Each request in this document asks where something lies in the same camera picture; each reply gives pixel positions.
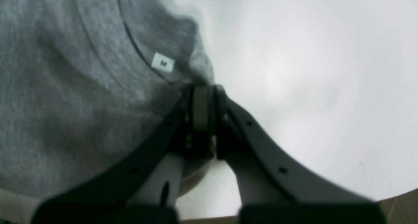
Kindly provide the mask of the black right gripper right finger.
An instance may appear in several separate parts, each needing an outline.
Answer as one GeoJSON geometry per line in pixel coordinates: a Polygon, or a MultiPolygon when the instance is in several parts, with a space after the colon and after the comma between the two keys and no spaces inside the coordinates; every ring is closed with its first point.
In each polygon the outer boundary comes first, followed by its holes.
{"type": "Polygon", "coordinates": [[[385,224],[380,207],[312,172],[281,149],[255,118],[214,87],[217,157],[236,175],[239,224],[385,224]]]}

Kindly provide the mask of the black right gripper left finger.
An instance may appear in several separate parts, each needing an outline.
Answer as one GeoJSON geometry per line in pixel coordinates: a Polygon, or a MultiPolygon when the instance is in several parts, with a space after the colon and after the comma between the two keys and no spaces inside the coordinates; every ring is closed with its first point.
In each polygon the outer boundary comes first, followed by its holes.
{"type": "Polygon", "coordinates": [[[187,166],[214,158],[213,87],[189,87],[131,154],[88,182],[43,202],[33,224],[177,224],[187,166]]]}

